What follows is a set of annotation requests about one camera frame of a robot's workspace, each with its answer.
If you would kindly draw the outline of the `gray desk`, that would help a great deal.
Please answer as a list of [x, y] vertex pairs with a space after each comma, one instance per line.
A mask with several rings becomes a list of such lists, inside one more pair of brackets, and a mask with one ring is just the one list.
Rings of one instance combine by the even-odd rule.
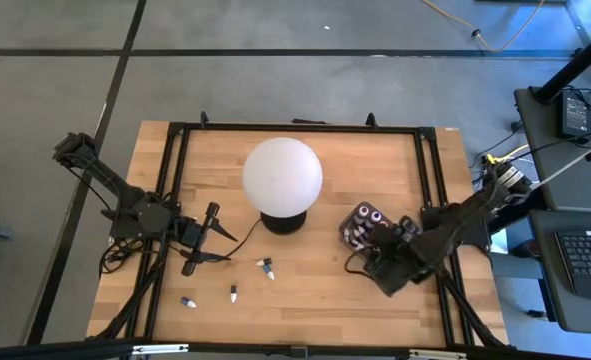
[[539, 245], [543, 286], [549, 295], [546, 309], [563, 330], [591, 333], [591, 299], [572, 292], [555, 239], [556, 232], [591, 230], [591, 213], [532, 210], [529, 223]]
[[591, 212], [591, 161], [581, 157], [588, 148], [556, 137], [557, 105], [537, 102], [526, 88], [514, 97], [547, 207]]

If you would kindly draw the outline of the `dark vial rack tray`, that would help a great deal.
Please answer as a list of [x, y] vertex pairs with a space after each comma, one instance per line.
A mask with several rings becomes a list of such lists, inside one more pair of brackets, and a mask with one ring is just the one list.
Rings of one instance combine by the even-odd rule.
[[[349, 214], [346, 216], [346, 218], [339, 225], [339, 229], [338, 229], [340, 242], [342, 244], [344, 244], [351, 252], [349, 257], [346, 259], [346, 262], [349, 263], [351, 260], [355, 260], [356, 258], [361, 259], [363, 262], [376, 261], [379, 258], [382, 258], [383, 260], [386, 260], [386, 261], [395, 261], [396, 257], [395, 258], [385, 257], [385, 256], [381, 255], [379, 250], [376, 249], [372, 245], [372, 232], [373, 232], [376, 225], [372, 229], [369, 229], [366, 226], [366, 221], [362, 225], [357, 225], [354, 223], [354, 221], [353, 221], [354, 213], [357, 210], [357, 208], [362, 205], [366, 205], [369, 207], [369, 209], [370, 209], [369, 215], [373, 211], [378, 211], [382, 214], [382, 221], [394, 223], [381, 210], [379, 210], [378, 208], [373, 206], [371, 203], [365, 202], [365, 201], [360, 202], [353, 210], [351, 210], [349, 212]], [[355, 235], [354, 235], [353, 230], [356, 228], [362, 232], [360, 237], [355, 237]], [[350, 231], [351, 236], [350, 236], [349, 241], [346, 241], [346, 239], [343, 237], [344, 229], [348, 229]], [[358, 249], [355, 249], [353, 246], [351, 246], [351, 244], [349, 243], [351, 240], [358, 241], [362, 245], [361, 249], [358, 250]]]

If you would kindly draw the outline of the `white globe table lamp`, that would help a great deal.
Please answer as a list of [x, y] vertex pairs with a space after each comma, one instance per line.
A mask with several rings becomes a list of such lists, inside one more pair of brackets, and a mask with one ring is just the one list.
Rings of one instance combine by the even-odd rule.
[[316, 153], [304, 142], [275, 137], [258, 144], [242, 168], [246, 199], [270, 232], [288, 235], [305, 223], [318, 199], [323, 169]]

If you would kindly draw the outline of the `black keyboard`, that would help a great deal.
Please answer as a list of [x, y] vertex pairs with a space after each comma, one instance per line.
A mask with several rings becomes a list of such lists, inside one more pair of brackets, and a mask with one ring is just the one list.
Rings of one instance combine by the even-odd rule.
[[572, 292], [591, 299], [591, 230], [555, 233]]

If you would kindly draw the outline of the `black power adapter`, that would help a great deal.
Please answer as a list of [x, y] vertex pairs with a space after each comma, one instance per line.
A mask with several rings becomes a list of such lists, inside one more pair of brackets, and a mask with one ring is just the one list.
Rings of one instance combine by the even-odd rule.
[[557, 102], [556, 136], [560, 139], [586, 136], [591, 131], [591, 109], [583, 95], [565, 90]]

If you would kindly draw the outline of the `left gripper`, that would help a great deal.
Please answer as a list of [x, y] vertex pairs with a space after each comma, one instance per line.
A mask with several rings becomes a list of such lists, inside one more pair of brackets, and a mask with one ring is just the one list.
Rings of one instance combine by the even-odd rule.
[[206, 210], [206, 217], [202, 224], [196, 221], [188, 221], [182, 232], [179, 243], [188, 248], [188, 250], [181, 250], [180, 254], [185, 258], [181, 274], [183, 276], [191, 276], [196, 267], [204, 262], [221, 262], [230, 261], [231, 258], [225, 255], [203, 252], [201, 250], [204, 245], [209, 230], [226, 237], [227, 239], [238, 242], [238, 239], [230, 234], [220, 224], [217, 219], [220, 206], [215, 202], [210, 202]]

